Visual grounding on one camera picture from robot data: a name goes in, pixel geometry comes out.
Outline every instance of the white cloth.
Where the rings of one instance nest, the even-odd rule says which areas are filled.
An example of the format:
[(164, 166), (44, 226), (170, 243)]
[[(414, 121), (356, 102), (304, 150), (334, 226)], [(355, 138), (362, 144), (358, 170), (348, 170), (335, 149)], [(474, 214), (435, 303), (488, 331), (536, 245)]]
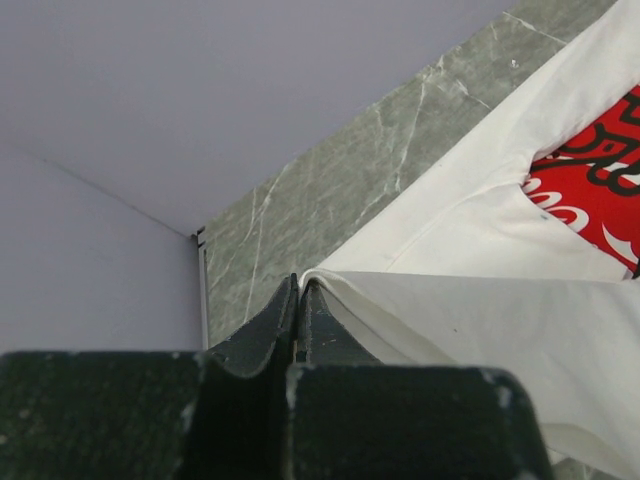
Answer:
[(640, 282), (521, 185), (640, 83), (638, 18), (620, 0), (301, 279), (385, 362), (513, 372), (550, 448), (622, 478), (640, 478)]

